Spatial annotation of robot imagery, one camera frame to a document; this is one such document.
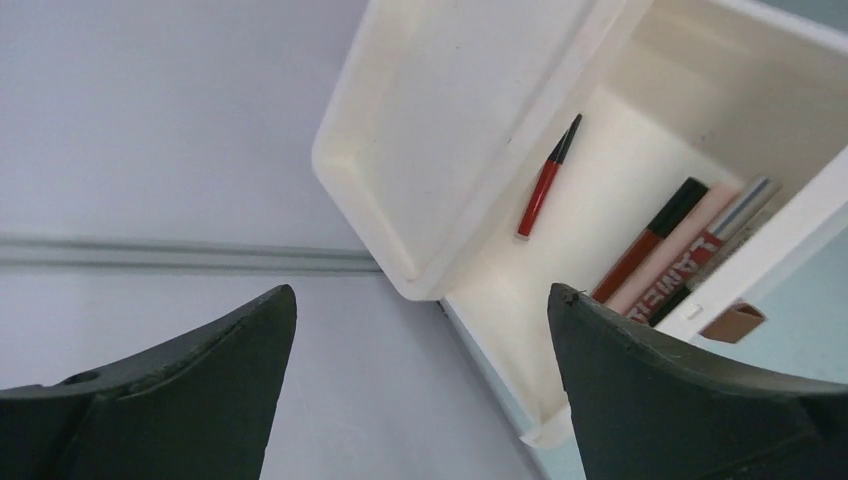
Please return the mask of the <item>clear mascara tube black cap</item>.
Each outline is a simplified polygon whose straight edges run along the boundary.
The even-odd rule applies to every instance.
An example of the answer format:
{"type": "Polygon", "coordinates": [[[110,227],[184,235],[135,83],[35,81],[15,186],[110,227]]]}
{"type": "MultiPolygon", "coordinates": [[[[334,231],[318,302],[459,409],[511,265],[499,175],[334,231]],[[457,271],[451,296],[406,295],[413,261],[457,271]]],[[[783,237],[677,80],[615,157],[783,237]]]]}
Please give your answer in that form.
{"type": "Polygon", "coordinates": [[[693,291],[697,290],[725,261],[745,245],[775,214],[776,209],[764,207],[749,220],[724,246],[682,286],[668,301],[649,319],[651,327],[657,326],[693,291]]]}

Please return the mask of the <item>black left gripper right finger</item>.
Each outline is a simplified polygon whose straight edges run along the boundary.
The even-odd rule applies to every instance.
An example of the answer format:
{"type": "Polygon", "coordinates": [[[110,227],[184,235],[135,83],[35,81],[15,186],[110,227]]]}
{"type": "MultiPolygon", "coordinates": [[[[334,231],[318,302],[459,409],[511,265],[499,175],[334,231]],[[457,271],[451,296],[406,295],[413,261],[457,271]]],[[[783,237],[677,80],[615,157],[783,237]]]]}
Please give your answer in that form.
{"type": "Polygon", "coordinates": [[[843,479],[847,388],[744,364],[562,283],[547,317],[590,479],[843,479]]]}

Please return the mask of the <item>white drawer organizer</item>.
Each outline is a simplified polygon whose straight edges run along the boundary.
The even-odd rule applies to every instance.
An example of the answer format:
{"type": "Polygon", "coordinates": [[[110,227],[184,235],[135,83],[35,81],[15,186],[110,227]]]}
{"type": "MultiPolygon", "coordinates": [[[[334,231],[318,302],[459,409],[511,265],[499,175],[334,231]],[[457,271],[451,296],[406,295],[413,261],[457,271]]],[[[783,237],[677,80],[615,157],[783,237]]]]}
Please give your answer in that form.
{"type": "MultiPolygon", "coordinates": [[[[395,289],[446,302],[510,187],[535,180],[635,1],[372,1],[312,149],[317,178],[395,289]]],[[[847,206],[756,303],[835,236],[847,206]]]]}

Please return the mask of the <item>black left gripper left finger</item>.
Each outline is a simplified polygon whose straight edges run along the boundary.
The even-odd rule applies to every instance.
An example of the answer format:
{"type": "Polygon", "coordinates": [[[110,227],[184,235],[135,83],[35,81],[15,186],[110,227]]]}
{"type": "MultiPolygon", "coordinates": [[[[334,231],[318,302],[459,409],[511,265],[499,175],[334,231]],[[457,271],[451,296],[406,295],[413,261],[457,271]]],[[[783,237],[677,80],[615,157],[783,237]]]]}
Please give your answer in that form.
{"type": "Polygon", "coordinates": [[[1,393],[5,479],[256,479],[297,324],[288,285],[50,386],[1,393]]]}

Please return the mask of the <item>red lettered lip gloss tube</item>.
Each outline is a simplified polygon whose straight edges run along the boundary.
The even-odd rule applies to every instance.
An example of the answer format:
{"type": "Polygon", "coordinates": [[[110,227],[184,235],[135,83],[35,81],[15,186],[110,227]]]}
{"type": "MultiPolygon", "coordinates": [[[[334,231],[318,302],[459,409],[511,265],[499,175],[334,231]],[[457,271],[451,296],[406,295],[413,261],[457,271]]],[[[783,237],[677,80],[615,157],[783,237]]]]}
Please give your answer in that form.
{"type": "Polygon", "coordinates": [[[760,175],[727,205],[640,294],[625,318],[648,324],[656,312],[680,291],[782,188],[760,175]]]}

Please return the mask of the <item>pink concealer tube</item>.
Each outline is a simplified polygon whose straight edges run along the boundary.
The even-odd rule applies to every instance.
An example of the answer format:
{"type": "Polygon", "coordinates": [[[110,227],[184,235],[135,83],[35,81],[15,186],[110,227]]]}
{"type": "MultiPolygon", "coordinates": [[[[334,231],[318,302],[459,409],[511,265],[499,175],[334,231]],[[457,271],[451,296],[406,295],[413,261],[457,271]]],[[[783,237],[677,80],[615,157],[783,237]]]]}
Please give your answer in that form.
{"type": "Polygon", "coordinates": [[[626,314],[642,292],[738,193],[738,187],[715,183],[605,305],[619,314],[626,314]]]}

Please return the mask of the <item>dark red lip gloss tube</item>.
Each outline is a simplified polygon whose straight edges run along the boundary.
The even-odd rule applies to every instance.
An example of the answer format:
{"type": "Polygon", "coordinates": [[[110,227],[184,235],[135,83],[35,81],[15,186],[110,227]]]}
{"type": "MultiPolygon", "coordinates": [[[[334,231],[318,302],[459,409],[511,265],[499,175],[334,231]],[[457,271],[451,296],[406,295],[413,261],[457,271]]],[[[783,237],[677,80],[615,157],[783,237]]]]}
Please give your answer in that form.
{"type": "Polygon", "coordinates": [[[601,303],[608,301],[708,191],[705,183],[688,177],[596,285],[591,297],[601,303]]]}

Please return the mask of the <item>red lip gloss black cap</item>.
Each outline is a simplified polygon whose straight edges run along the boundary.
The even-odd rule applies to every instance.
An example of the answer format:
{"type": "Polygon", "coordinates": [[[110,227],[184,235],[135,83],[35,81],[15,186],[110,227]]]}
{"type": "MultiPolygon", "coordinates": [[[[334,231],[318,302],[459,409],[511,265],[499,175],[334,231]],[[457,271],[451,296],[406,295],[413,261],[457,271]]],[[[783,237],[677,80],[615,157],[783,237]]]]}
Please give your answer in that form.
{"type": "Polygon", "coordinates": [[[551,151],[542,169],[540,170],[540,173],[534,185],[534,189],[529,197],[526,208],[516,230],[516,235],[519,239],[529,239],[533,227],[536,223],[536,220],[542,210],[544,201],[556,178],[559,168],[563,164],[565,157],[570,150],[571,144],[574,140],[577,130],[579,129],[582,119],[582,114],[578,114],[574,118],[569,128],[563,134],[554,149],[551,151]]]}

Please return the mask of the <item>white top drawer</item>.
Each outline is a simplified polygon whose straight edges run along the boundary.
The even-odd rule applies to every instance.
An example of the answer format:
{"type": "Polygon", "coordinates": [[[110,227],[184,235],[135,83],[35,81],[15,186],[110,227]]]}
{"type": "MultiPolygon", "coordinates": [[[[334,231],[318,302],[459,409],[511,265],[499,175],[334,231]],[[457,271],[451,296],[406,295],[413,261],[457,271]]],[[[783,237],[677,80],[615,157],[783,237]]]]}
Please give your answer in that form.
{"type": "Polygon", "coordinates": [[[534,169],[446,296],[534,449],[571,434],[550,286],[593,290],[686,179],[774,190],[770,220],[661,322],[686,340],[751,300],[847,206],[845,32],[762,1],[635,1],[628,15],[578,97],[582,123],[530,238],[516,227],[534,169]]]}

